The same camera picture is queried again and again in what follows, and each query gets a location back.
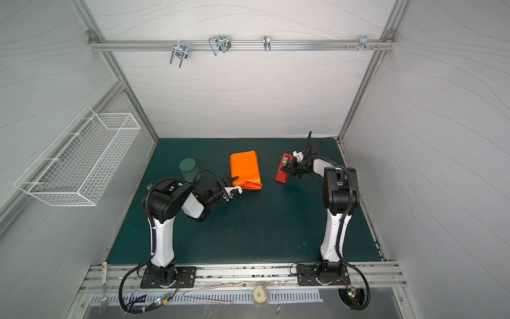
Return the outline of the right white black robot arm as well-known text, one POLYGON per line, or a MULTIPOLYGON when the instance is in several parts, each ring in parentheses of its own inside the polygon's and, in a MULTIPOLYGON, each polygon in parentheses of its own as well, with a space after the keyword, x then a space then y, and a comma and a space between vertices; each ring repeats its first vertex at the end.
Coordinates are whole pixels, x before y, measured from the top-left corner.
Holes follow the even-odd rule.
POLYGON ((323 178, 322 201, 327 221, 313 276, 322 285, 347 282, 349 273, 343 246, 347 226, 359 205, 357 172, 317 153, 316 149, 316 145, 308 144, 304 151, 294 152, 290 159, 282 161, 281 171, 299 178, 304 174, 323 178))

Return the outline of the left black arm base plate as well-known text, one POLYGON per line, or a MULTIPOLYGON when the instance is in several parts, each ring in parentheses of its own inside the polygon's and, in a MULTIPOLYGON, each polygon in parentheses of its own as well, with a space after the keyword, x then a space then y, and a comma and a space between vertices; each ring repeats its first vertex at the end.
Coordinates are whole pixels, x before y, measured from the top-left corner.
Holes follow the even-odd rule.
POLYGON ((145 270, 139 287, 144 289, 193 288, 196 272, 196 267, 174 267, 164 279, 161 279, 152 272, 145 270))

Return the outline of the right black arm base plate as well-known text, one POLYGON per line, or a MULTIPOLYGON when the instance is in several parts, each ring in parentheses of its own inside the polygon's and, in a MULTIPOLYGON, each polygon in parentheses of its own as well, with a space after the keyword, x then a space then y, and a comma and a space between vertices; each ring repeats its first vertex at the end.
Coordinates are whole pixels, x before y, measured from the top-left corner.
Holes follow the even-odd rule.
POLYGON ((296 267, 297 283, 307 286, 350 286, 347 266, 334 263, 333 266, 302 264, 296 267))

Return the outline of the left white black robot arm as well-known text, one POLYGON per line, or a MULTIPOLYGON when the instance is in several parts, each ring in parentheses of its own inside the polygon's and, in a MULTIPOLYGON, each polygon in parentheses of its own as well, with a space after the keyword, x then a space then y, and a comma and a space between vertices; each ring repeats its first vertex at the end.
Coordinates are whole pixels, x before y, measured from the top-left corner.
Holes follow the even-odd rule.
POLYGON ((173 229, 178 213, 203 222, 211 206, 226 203, 243 192, 234 182, 238 177, 219 178, 215 184, 186 182, 177 178, 163 178, 147 185, 142 207, 151 228, 151 257, 146 275, 161 286, 169 286, 177 278, 173 229))

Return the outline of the orange wrapping paper sheet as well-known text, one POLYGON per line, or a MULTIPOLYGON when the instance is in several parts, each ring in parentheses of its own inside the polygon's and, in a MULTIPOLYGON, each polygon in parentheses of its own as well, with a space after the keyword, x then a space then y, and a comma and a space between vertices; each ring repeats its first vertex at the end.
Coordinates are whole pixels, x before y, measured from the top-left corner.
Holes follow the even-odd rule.
POLYGON ((241 152, 230 156, 231 177, 236 178, 233 186, 243 190, 261 190, 262 182, 258 158, 255 151, 241 152))

